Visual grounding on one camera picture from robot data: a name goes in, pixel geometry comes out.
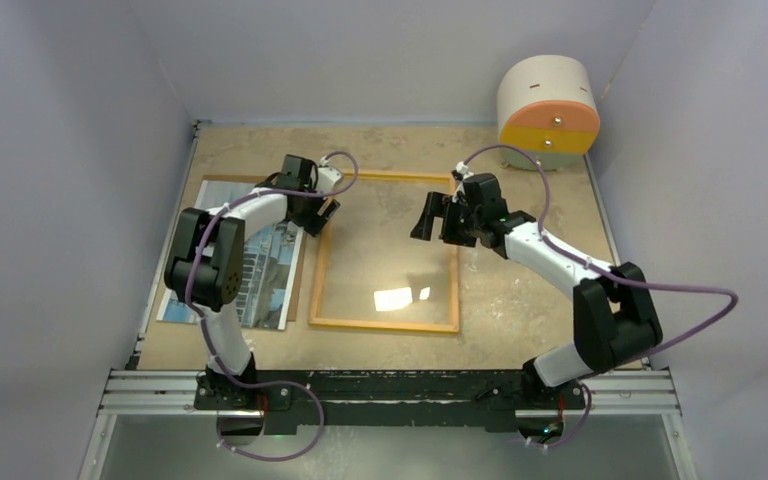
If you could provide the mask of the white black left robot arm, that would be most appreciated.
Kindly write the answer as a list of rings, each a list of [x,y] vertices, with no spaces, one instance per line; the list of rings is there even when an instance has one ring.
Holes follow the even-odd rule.
[[[337,195],[355,178],[332,166],[328,156],[314,161],[288,155],[278,171],[243,196],[179,214],[163,282],[194,314],[208,352],[205,376],[222,379],[219,395],[232,408],[249,407],[265,386],[233,309],[244,284],[245,243],[280,223],[319,234],[339,207]]]

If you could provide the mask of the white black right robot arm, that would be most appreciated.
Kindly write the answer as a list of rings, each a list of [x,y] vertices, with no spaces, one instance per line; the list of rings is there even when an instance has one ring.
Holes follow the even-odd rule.
[[[430,240],[440,219],[444,243],[482,245],[528,267],[572,303],[572,341],[523,365],[521,392],[529,404],[544,407],[559,396],[561,386],[609,371],[661,344],[660,321],[637,265],[571,260],[558,253],[561,242],[541,232],[537,218],[509,210],[495,175],[455,178],[455,193],[427,194],[411,238]]]

